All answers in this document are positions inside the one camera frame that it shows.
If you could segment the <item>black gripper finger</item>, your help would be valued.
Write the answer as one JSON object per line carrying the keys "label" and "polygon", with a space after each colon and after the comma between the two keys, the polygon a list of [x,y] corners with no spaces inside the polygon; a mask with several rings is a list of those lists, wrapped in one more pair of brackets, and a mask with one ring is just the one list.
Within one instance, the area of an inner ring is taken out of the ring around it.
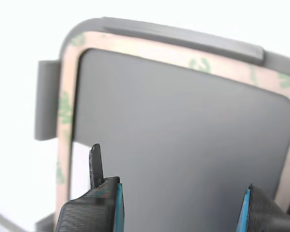
{"label": "black gripper finger", "polygon": [[290,232],[290,215],[262,189],[250,185],[244,195],[236,232]]}
{"label": "black gripper finger", "polygon": [[90,189],[61,208],[57,232],[123,232],[124,199],[120,178],[103,177],[101,147],[89,153]]}

